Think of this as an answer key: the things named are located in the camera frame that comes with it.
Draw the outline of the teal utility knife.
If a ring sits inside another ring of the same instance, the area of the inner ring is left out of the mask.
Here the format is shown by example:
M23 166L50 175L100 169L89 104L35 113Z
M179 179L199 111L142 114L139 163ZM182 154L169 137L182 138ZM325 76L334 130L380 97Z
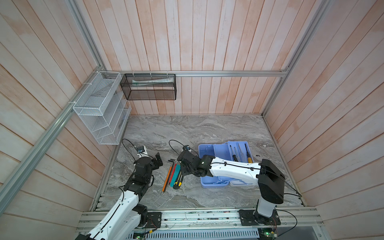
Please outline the teal utility knife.
M173 173L173 176L172 176L172 180L170 182L170 186L173 187L179 177L179 174L180 174L180 170L181 170L181 166L179 164L177 164L175 166L175 170L174 170L174 173Z

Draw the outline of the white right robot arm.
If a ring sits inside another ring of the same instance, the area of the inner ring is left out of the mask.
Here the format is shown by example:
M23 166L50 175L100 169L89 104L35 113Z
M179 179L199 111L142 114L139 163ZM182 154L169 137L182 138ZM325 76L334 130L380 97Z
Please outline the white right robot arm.
M284 202L285 175L270 161L242 163L219 157L204 155L202 158L188 150L182 151L177 160L184 176L228 177L247 184L258 184L261 197L257 204L257 215L271 218L276 205Z

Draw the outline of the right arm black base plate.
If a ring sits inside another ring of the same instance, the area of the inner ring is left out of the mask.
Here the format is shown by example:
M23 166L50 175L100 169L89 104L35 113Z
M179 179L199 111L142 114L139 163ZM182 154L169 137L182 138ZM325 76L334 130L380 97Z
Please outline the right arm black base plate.
M264 217L258 214L257 210L239 210L242 226L278 226L281 220L276 209L273 210L271 217Z

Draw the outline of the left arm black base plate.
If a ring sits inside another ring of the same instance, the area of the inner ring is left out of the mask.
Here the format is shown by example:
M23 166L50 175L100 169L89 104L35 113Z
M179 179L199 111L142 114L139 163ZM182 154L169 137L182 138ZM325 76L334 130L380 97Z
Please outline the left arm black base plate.
M135 228L153 228L158 229L161 227L162 213L161 212L149 212L139 214L138 212L132 211L128 217L123 221L124 229L135 229Z

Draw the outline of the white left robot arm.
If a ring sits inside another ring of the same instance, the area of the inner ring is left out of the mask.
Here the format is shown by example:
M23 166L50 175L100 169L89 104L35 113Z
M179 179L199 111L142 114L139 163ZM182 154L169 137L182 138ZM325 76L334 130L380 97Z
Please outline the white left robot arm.
M136 227L145 227L148 208L139 201L153 185L153 171L163 166L159 153L156 157L141 157L135 161L135 170L124 185L123 192L107 215L87 235L77 240L126 240Z

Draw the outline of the clear handled tester screwdriver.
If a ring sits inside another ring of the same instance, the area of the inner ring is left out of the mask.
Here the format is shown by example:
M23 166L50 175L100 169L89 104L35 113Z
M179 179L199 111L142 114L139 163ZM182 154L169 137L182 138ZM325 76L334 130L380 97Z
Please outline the clear handled tester screwdriver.
M247 163L248 158L247 158L247 148L246 148L246 143L245 142L237 142L237 151L239 153L239 157L241 159L241 162Z

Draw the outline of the red sleeved hex key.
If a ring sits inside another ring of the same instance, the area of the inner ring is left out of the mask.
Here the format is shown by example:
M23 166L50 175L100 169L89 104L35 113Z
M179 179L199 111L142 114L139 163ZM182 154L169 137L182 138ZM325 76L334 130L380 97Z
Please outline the red sleeved hex key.
M169 186L171 185L171 181L172 181L174 172L176 170L176 166L177 166L177 162L174 162L172 165L172 169L171 169L171 173L170 173L170 177L169 177L169 181L168 181Z

